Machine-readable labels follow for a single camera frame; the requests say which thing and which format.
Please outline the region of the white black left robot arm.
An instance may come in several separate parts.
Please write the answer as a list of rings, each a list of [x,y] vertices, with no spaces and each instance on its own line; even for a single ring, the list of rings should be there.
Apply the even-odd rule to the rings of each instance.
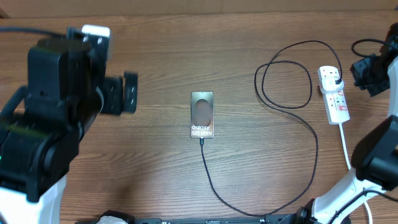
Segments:
[[[1,222],[58,223],[70,163],[99,114],[136,110],[137,75],[107,77],[107,47],[43,39],[1,110]]]

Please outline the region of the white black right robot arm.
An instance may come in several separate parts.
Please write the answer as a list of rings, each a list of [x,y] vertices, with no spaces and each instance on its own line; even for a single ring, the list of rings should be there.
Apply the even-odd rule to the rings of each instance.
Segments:
[[[351,212],[397,187],[397,24],[381,45],[379,55],[362,55],[350,70],[354,85],[371,96],[390,91],[387,118],[357,144],[348,173],[282,223],[350,223]]]

